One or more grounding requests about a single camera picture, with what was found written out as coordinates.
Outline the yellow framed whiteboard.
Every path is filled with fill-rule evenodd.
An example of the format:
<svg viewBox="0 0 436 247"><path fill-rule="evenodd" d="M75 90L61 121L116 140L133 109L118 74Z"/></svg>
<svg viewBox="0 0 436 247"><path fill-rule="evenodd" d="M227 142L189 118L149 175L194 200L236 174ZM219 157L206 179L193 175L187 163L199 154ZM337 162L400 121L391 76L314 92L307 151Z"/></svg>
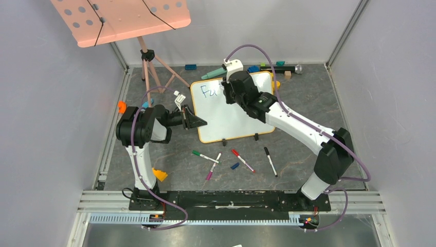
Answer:
<svg viewBox="0 0 436 247"><path fill-rule="evenodd" d="M221 82L222 79L209 79L193 82L190 86L194 113L207 122L198 128L202 143L267 134L275 130L275 127L249 117L236 103L227 104Z"/></svg>

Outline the blue marker cap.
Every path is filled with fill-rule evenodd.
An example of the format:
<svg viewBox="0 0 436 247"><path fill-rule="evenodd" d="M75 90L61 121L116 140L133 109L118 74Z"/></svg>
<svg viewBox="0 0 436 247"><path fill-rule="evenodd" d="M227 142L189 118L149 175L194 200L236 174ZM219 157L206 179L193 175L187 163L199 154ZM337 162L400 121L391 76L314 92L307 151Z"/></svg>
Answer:
<svg viewBox="0 0 436 247"><path fill-rule="evenodd" d="M232 165L230 168L231 168L232 170L235 170L239 165L240 165L240 163L235 163L235 164Z"/></svg>

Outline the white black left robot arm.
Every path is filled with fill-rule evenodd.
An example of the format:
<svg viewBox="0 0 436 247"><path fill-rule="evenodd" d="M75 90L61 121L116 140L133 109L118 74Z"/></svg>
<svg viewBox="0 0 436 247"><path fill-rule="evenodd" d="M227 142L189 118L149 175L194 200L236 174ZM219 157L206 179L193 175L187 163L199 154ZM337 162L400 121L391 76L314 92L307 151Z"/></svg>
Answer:
<svg viewBox="0 0 436 247"><path fill-rule="evenodd" d="M127 150L134 169L132 201L142 201L151 210L161 205L157 178L151 164L150 143L169 143L171 128L174 126L189 130L206 125L207 122L196 116L187 104L172 112L161 104L146 109L126 107L116 125L115 133Z"/></svg>

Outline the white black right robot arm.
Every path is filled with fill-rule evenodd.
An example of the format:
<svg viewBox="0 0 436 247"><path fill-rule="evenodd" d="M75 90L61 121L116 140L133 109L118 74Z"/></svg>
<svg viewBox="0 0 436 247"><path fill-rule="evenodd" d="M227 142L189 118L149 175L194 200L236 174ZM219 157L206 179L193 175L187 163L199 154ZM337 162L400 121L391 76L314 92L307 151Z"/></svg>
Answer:
<svg viewBox="0 0 436 247"><path fill-rule="evenodd" d="M325 128L292 111L277 96L258 90L247 71L235 72L221 84L227 104L237 104L249 117L279 128L317 156L313 173L297 195L301 209L312 209L355 160L349 131Z"/></svg>

